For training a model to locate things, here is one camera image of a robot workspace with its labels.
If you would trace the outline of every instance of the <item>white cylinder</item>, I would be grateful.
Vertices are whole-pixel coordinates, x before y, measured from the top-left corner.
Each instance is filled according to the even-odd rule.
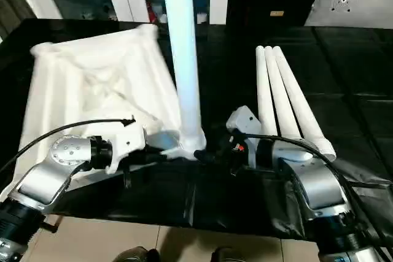
[[[265,56],[281,136],[290,139],[299,139],[301,137],[297,128],[296,119],[278,70],[276,57],[273,55],[273,49],[270,46],[265,47]]]
[[[265,50],[262,46],[258,46],[255,49],[255,54],[257,57],[258,115],[262,124],[262,134],[277,135]]]
[[[180,143],[185,151],[193,153],[206,146],[201,127],[193,3],[165,0],[165,4],[182,121]]]
[[[273,49],[273,53],[276,56],[276,61],[282,81],[284,82],[290,103],[294,108],[294,112],[304,138],[315,144],[319,151],[330,161],[334,161],[336,159],[336,153],[333,149],[333,146],[324,137],[324,134],[322,133],[322,130],[315,119],[313,111],[309,107],[302,89],[300,89],[294,73],[290,69],[281,48],[276,46]]]

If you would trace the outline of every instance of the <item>tiled floor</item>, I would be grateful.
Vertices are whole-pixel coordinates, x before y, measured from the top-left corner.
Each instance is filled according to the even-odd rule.
[[[310,242],[71,217],[62,219],[56,234],[39,231],[23,262],[110,262],[139,245],[156,247],[162,262],[210,262],[220,246],[236,248],[250,262],[319,262]]]

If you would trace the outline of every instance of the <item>white fabric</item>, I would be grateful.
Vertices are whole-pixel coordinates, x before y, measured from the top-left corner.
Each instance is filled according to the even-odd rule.
[[[134,116],[147,134],[178,134],[181,120],[176,89],[156,38],[157,27],[142,25],[33,47],[36,60],[20,148],[59,126],[94,118]],[[97,123],[41,141],[18,159],[14,181],[7,191],[46,157],[53,141],[63,134],[105,137],[119,128],[123,128],[121,123]]]
[[[315,0],[306,26],[393,29],[393,0]]]

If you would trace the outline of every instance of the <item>black tablecloth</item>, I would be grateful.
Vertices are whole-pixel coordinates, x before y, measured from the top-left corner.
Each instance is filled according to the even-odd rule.
[[[41,42],[63,42],[137,26],[109,21],[26,20],[0,46],[2,160],[18,148],[33,57]],[[173,64],[168,32],[158,40]],[[393,31],[286,28],[231,33],[198,27],[196,46],[201,113],[214,150],[237,107],[257,113],[255,47],[281,46],[307,100],[338,155],[335,166],[393,241]],[[4,174],[5,184],[12,176]],[[132,187],[114,177],[70,191],[58,214],[126,222],[188,226],[281,238],[309,239],[294,188],[270,171],[241,170],[176,160],[134,172]]]

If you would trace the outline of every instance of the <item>white pillow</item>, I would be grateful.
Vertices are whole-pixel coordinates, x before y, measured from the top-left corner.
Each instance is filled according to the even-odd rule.
[[[393,29],[393,0],[315,0],[305,25]]]

